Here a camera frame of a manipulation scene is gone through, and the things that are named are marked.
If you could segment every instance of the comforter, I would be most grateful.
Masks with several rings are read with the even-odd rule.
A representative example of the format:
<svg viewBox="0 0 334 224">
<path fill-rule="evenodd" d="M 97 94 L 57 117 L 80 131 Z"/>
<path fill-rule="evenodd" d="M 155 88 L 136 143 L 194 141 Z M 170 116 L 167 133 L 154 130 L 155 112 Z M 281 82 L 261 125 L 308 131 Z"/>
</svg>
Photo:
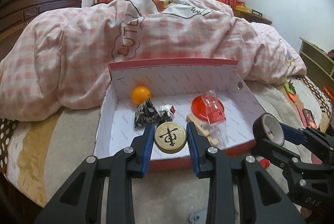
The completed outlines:
<svg viewBox="0 0 334 224">
<path fill-rule="evenodd" d="M 115 0 L 29 23 L 0 63 L 0 117 L 41 121 L 61 106 L 99 106 L 108 63 L 175 57 L 237 59 L 243 79 L 264 84 L 306 74 L 272 26 L 236 18 L 218 1 Z"/>
</svg>

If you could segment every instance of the red plate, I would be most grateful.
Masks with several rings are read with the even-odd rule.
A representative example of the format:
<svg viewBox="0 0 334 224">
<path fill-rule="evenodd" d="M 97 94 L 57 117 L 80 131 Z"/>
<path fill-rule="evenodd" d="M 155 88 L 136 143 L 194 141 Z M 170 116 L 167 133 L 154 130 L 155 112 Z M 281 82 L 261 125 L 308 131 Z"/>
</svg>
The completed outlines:
<svg viewBox="0 0 334 224">
<path fill-rule="evenodd" d="M 224 111 L 224 105 L 222 104 L 222 102 L 218 100 L 218 103 L 223 108 Z M 193 99 L 191 103 L 191 111 L 200 120 L 208 121 L 206 118 L 206 107 L 201 96 L 198 96 L 195 99 Z"/>
</svg>

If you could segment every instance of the wooden block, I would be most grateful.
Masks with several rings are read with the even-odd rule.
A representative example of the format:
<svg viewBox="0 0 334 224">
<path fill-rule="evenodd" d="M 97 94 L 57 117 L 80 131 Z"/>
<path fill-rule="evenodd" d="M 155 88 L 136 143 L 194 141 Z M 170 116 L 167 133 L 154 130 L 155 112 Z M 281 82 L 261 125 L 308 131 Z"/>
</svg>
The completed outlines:
<svg viewBox="0 0 334 224">
<path fill-rule="evenodd" d="M 210 134 L 208 130 L 204 130 L 202 128 L 203 122 L 200 121 L 197 117 L 195 117 L 195 115 L 193 113 L 187 115 L 187 121 L 188 122 L 194 122 L 196 130 L 197 130 L 199 135 L 208 136 Z"/>
<path fill-rule="evenodd" d="M 187 142 L 186 130 L 178 123 L 162 123 L 154 133 L 157 147 L 165 153 L 176 153 L 183 149 Z"/>
<path fill-rule="evenodd" d="M 207 136 L 206 138 L 209 140 L 211 146 L 216 146 L 219 144 L 218 140 L 216 138 L 211 137 L 210 135 Z"/>
</svg>

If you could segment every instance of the blue gripper pad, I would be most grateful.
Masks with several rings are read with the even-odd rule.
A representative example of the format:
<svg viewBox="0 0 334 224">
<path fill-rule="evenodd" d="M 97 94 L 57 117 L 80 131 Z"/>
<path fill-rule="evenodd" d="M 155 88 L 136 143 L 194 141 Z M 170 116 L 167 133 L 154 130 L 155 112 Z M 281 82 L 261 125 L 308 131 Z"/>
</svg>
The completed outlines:
<svg viewBox="0 0 334 224">
<path fill-rule="evenodd" d="M 292 128 L 288 125 L 280 123 L 284 132 L 284 139 L 295 144 L 295 145 L 304 145 L 306 139 L 302 131 Z"/>
<path fill-rule="evenodd" d="M 154 132 L 155 132 L 155 126 L 153 123 L 151 123 L 151 127 L 149 129 L 147 128 L 148 128 L 148 125 L 145 128 L 145 131 L 143 134 L 143 135 L 148 134 L 145 148 L 143 150 L 143 163 L 142 163 L 142 169 L 141 169 L 141 174 L 143 177 L 148 172 L 148 168 L 150 166 L 150 160 L 151 160 L 151 154 L 152 154 L 153 142 L 154 142 Z"/>
<path fill-rule="evenodd" d="M 196 177 L 199 176 L 200 167 L 199 167 L 199 155 L 196 147 L 196 143 L 194 140 L 193 134 L 198 134 L 197 131 L 193 133 L 192 127 L 190 123 L 187 124 L 187 140 L 188 140 L 188 148 L 190 153 L 190 158 L 192 162 L 192 169 L 196 174 Z"/>
</svg>

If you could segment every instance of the black character on coin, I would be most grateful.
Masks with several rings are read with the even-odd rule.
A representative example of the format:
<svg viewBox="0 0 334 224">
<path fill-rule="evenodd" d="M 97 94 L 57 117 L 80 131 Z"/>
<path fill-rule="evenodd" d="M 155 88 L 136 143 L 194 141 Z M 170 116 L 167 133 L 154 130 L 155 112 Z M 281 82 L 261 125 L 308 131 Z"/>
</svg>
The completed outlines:
<svg viewBox="0 0 334 224">
<path fill-rule="evenodd" d="M 176 130 L 178 130 L 178 128 L 172 129 L 172 130 L 170 131 L 169 128 L 168 128 L 168 126 L 167 126 L 167 133 L 165 133 L 165 134 L 163 134 L 163 135 L 160 135 L 159 137 L 160 137 L 160 138 L 163 138 L 164 135 L 167 135 L 167 136 L 165 137 L 165 142 L 166 142 L 166 143 L 170 143 L 169 145 L 173 147 L 173 146 L 175 145 L 175 143 L 173 142 L 173 140 L 176 140 L 176 135 L 175 135 L 175 133 L 173 133 L 173 135 L 174 135 L 174 138 L 173 138 L 171 132 L 176 131 Z"/>
</svg>

